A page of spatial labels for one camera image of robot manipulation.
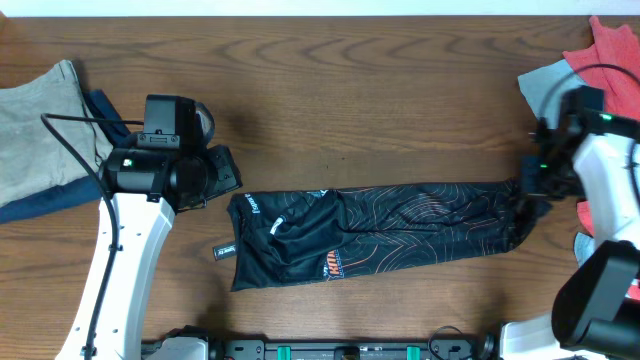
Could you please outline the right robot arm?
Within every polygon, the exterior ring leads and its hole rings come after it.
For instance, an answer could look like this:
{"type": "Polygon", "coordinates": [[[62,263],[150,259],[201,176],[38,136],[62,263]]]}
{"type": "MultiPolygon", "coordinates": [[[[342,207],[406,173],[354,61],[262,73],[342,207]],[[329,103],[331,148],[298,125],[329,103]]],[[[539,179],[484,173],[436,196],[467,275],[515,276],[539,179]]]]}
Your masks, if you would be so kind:
{"type": "Polygon", "coordinates": [[[505,324],[501,359],[636,359],[639,303],[639,123],[595,110],[565,120],[563,139],[589,201],[594,252],[555,298],[550,313],[505,324]]]}

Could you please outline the black cycling jersey orange print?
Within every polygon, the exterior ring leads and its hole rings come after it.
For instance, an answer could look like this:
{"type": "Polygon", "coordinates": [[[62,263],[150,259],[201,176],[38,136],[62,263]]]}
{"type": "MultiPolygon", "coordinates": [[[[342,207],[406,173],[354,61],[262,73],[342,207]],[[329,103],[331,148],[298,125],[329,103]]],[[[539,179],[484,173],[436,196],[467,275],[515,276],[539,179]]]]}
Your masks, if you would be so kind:
{"type": "Polygon", "coordinates": [[[235,291],[303,285],[509,252],[551,206],[512,180],[236,194],[235,291]]]}

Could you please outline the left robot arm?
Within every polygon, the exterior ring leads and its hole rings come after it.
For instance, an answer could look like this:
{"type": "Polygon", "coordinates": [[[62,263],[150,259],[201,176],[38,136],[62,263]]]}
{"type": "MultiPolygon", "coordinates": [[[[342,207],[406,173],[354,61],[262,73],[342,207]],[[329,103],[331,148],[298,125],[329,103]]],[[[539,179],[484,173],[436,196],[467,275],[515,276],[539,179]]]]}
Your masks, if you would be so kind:
{"type": "Polygon", "coordinates": [[[196,154],[116,149],[100,171],[96,249],[61,359],[211,359],[206,331],[186,326],[153,344],[142,330],[160,252],[178,213],[239,187],[228,147],[196,154]]]}

